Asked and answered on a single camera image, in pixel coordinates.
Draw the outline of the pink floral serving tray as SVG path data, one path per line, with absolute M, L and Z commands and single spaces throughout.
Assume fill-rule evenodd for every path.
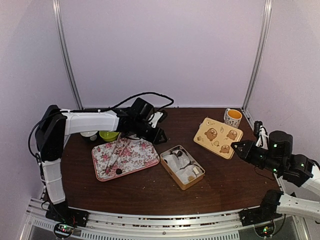
M 92 151 L 95 175 L 106 182 L 153 167 L 160 157 L 152 143 L 144 139 L 121 138 L 95 146 Z

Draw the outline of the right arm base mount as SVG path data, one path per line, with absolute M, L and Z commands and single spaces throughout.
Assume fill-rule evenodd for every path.
M 242 226 L 256 225 L 280 218 L 282 214 L 277 213 L 277 207 L 280 205 L 283 194 L 279 190 L 268 190 L 258 207 L 241 210 L 238 214 Z

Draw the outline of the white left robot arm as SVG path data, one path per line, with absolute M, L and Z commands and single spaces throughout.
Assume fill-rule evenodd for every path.
M 66 195 L 61 174 L 65 140 L 70 135 L 99 131 L 133 133 L 158 145 L 167 141 L 164 130 L 158 127 L 166 117 L 165 110 L 155 110 L 152 104 L 140 97 L 127 108 L 70 110 L 50 105 L 35 130 L 35 141 L 41 179 L 50 202 L 54 204 L 53 215 L 61 222 L 72 218 L 71 209 L 63 204 Z

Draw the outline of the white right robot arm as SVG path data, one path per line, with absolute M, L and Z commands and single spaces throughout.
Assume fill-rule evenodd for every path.
M 245 162 L 266 169 L 296 187 L 320 194 L 320 165 L 303 154 L 292 154 L 293 136 L 275 130 L 268 135 L 264 149 L 252 140 L 233 142 L 232 149 Z M 268 190 L 256 210 L 259 220 L 273 214 L 292 215 L 320 221 L 320 202 L 297 198 L 278 190 Z

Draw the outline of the tan tin box paper cups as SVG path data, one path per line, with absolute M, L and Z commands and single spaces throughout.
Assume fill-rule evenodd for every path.
M 182 156 L 176 156 L 176 151 L 178 150 L 183 152 Z M 193 158 L 190 153 L 187 152 L 182 145 L 172 147 L 162 152 L 159 156 L 162 166 L 183 191 L 194 186 L 205 176 L 206 171 L 204 168 Z M 193 172 L 194 167 L 198 169 L 199 174 L 195 174 Z M 195 179 L 188 181 L 189 176 L 193 176 Z

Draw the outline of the bear print tin lid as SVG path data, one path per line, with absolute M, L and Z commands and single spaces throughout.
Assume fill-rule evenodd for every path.
M 223 122 L 206 117 L 199 125 L 193 141 L 224 159 L 231 159 L 235 153 L 231 144 L 239 142 L 243 131 Z

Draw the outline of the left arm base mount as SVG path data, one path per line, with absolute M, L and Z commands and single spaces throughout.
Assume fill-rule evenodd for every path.
M 50 203 L 46 210 L 45 217 L 56 222 L 66 223 L 73 227 L 86 227 L 89 212 L 70 208 L 65 200 L 58 204 Z

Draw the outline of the white chocolate piece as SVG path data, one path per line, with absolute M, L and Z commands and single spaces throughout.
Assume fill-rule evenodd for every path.
M 200 173 L 196 167 L 194 167 L 192 170 L 196 175 L 198 175 Z

